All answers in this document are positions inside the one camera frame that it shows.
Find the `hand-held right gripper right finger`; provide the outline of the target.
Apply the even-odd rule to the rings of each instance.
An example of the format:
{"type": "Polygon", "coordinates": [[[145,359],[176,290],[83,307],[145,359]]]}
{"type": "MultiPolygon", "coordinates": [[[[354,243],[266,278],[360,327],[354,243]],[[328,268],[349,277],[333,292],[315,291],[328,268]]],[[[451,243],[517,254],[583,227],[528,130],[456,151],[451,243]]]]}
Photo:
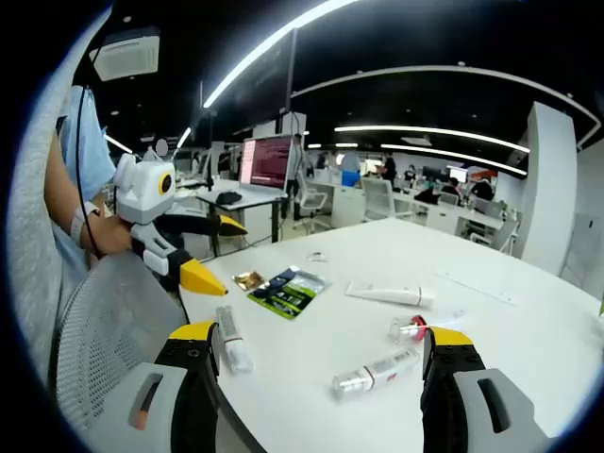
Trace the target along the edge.
{"type": "Polygon", "coordinates": [[[544,452],[552,444],[529,397],[487,368],[459,331],[426,329],[423,381],[425,452],[544,452]]]}

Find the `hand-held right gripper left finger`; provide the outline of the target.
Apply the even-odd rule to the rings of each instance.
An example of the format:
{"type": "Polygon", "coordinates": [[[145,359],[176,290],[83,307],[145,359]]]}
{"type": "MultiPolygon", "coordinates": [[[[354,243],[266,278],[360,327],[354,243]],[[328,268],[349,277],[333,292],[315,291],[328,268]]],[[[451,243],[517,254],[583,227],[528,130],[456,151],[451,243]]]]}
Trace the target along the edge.
{"type": "Polygon", "coordinates": [[[215,322],[180,327],[152,363],[111,390],[87,431],[93,452],[215,452],[220,403],[215,322]]]}

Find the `person's left hand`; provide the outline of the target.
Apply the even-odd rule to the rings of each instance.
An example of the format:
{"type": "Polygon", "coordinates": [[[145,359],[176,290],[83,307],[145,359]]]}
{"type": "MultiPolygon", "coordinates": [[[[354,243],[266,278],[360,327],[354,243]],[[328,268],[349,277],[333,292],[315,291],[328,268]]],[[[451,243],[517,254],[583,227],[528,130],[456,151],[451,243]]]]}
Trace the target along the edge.
{"type": "Polygon", "coordinates": [[[88,216],[82,241],[97,258],[130,250],[132,225],[113,215],[103,217],[97,214],[88,216]]]}

